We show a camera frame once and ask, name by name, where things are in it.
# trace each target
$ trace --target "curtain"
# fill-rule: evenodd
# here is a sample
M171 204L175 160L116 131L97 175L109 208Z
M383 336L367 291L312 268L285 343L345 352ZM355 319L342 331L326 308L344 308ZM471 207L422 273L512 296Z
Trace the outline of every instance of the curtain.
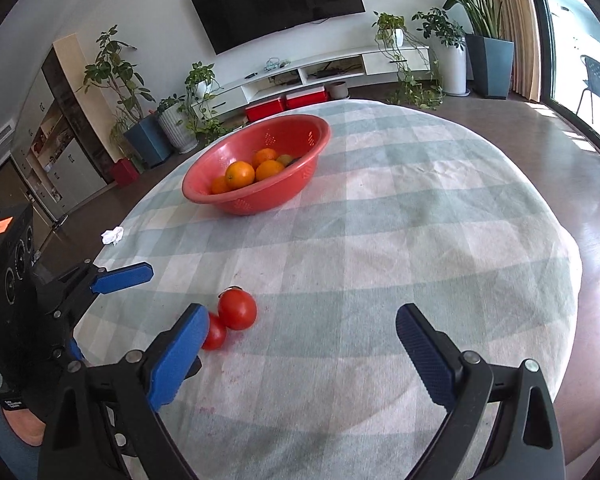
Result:
M533 0L502 2L503 39L516 44L512 89L527 99L540 101L540 32Z

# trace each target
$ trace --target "camera lens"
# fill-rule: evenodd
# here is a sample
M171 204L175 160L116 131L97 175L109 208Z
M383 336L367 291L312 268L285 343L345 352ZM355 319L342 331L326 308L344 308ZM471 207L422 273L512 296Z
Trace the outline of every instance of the camera lens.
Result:
M16 278L13 275L11 267L7 269L4 275L4 291L7 293L7 300L13 304L16 299Z
M25 243L27 245L27 253L30 253L33 250L33 229L31 226L27 228L27 238Z
M22 243L22 240L20 240L20 243L16 248L16 275L20 280L24 278L24 269L26 266L24 258L24 243Z

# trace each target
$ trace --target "metal screw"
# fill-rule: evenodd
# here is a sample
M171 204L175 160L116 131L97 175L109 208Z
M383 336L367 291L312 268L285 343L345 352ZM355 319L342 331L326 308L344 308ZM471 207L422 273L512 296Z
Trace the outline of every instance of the metal screw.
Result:
M525 368L530 372L537 372L540 369L540 365L533 359L527 359L525 361Z
M80 361L71 361L66 369L70 374L73 374L76 373L81 366L82 363Z
M116 444L118 444L118 447L126 446L126 436L122 433L116 433Z
M127 363L139 363L142 359L142 350L130 350L125 355L125 360Z
M478 354L478 352L474 352L473 350L462 352L462 357L464 357L464 360L471 365L477 365L480 362L480 354Z

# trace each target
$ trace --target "checkered tablecloth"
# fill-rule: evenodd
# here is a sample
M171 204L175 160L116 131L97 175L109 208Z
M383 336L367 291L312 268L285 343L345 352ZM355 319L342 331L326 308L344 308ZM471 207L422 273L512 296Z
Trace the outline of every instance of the checkered tablecloth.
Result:
M333 137L282 208L236 217L189 203L192 158L133 209L96 263L147 261L155 277L91 307L77 332L87 358L146 348L189 303L215 310L229 285L256 297L256 325L202 352L202 371L160 411L201 479L405 478L445 413L395 334L403 303L492 363L535 358L555 396L582 268L522 172L422 112L355 100L298 111ZM467 476L479 456L474 446Z

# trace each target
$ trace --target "tall cabinet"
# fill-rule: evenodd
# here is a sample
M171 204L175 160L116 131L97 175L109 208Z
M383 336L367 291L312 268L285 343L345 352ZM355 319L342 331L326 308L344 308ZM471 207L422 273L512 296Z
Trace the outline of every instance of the tall cabinet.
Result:
M75 34L54 42L11 146L20 173L54 219L111 183L109 170L122 158L109 137L115 118L104 95L82 89L85 65Z

